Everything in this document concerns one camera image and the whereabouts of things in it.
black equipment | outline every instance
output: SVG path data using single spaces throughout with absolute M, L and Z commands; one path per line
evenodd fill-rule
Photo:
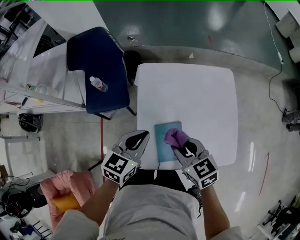
M 47 200 L 42 192 L 39 183 L 36 183 L 25 190 L 29 203 L 34 208 L 40 208 L 47 205 Z
M 19 125 L 26 132 L 38 133 L 42 129 L 43 115 L 41 114 L 20 114 Z
M 26 193 L 18 189 L 11 189 L 2 195 L 2 207 L 11 217 L 23 218 L 32 210 L 32 205 Z

concrete floor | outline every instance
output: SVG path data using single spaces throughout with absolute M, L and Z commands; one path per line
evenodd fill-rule
M 182 62 L 227 67 L 233 71 L 239 110 L 239 138 L 234 164 L 220 167 L 220 181 L 215 184 L 220 201 L 232 226 L 240 225 L 247 237 L 257 232 L 256 225 L 279 199 L 288 202 L 299 190 L 300 136 L 290 133 L 281 123 L 281 113 L 268 97 L 268 80 L 277 70 L 264 64 L 224 52 L 189 47 L 136 47 L 145 62 Z M 294 99 L 284 87 L 280 75 L 272 82 L 271 95 L 283 109 L 295 107 Z M 130 87 L 131 106 L 136 110 L 136 87 Z M 4 120 L 3 135 L 19 135 L 17 117 Z M 136 129 L 136 117 L 120 110 L 111 121 L 104 120 L 104 146 L 110 149 L 125 132 Z M 18 158 L 12 164 L 25 172 L 39 173 L 45 168 L 55 172 L 85 170 L 101 157 L 100 118 L 85 112 L 44 115 L 40 158 L 24 163 Z M 261 194 L 266 169 L 265 156 L 270 153 L 269 166 Z M 203 218 L 199 218 L 197 233 L 205 239 Z
M 123 47 L 185 46 L 256 60 L 280 70 L 261 1 L 94 1 L 109 31 Z M 283 72 L 299 77 L 278 21 L 267 7 Z
M 22 136 L 39 134 L 27 133 L 23 131 L 18 122 L 18 116 L 10 115 L 9 119 L 1 120 L 1 135 L 3 136 Z M 40 142 L 18 142 L 8 145 L 8 152 L 13 170 L 13 176 L 20 177 L 26 175 L 38 175 L 47 169 L 47 162 Z M 0 159 L 0 165 L 6 164 Z

dark blue chair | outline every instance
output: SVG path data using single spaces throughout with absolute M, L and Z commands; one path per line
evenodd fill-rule
M 96 27 L 87 30 L 67 42 L 66 65 L 70 71 L 85 72 L 86 111 L 104 119 L 101 113 L 129 107 L 128 80 L 124 51 L 108 30 Z M 90 83 L 90 77 L 98 77 L 108 86 L 101 92 Z

white desk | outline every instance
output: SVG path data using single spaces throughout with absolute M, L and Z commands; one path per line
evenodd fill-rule
M 181 121 L 182 130 L 200 140 L 218 166 L 236 159 L 238 106 L 231 70 L 177 63 L 145 63 L 138 67 L 137 130 L 150 139 L 141 158 L 143 169 L 157 169 L 154 125 Z M 178 161 L 159 169 L 180 169 Z
M 21 103 L 25 96 L 21 95 L 16 88 L 25 87 L 29 83 L 33 86 L 44 84 L 52 87 L 57 90 L 58 98 L 81 104 L 83 100 L 79 87 L 83 89 L 84 92 L 82 93 L 85 98 L 84 72 L 79 71 L 77 73 L 79 79 L 78 87 L 74 82 L 73 73 L 75 72 L 70 72 L 66 69 L 66 43 L 49 49 L 33 58 L 46 26 L 47 23 L 43 19 L 37 21 L 12 44 L 0 60 L 0 78 L 7 80 L 8 87 L 15 88 L 14 91 L 6 92 L 5 99 L 7 102 Z M 28 113 L 29 110 L 31 113 L 85 111 L 84 108 L 54 104 L 49 101 L 38 102 L 33 98 L 29 98 L 21 109 L 5 103 L 0 104 L 0 113 Z
M 10 143 L 24 143 L 40 141 L 39 137 L 28 137 L 28 136 L 0 136 L 0 158 L 1 163 L 4 164 L 8 171 L 9 176 L 14 176 L 13 169 L 10 163 L 8 145 Z

chair leg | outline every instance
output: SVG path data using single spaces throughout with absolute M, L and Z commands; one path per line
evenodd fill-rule
M 130 113 L 131 113 L 132 115 L 136 116 L 136 112 L 134 112 L 130 106 L 128 106 L 128 107 L 126 107 L 126 108 L 127 108 L 128 111 L 130 111 Z
M 98 165 L 100 165 L 101 163 L 103 163 L 103 160 L 100 160 L 99 162 L 97 162 L 96 164 L 94 164 L 92 167 L 90 167 L 88 169 L 88 171 L 90 172 L 91 170 L 93 170 L 95 167 L 97 167 Z
M 132 79 L 131 78 L 127 78 L 128 79 L 128 82 L 129 82 L 129 84 L 131 85 L 131 86 L 133 86 L 133 82 L 132 82 Z
M 98 117 L 100 117 L 100 118 L 104 118 L 104 119 L 106 119 L 106 120 L 110 120 L 110 119 L 111 119 L 111 118 L 106 117 L 106 116 L 104 116 L 104 115 L 102 115 L 102 114 L 100 114 L 100 113 L 94 113 L 94 115 L 96 115 L 96 116 L 98 116 Z

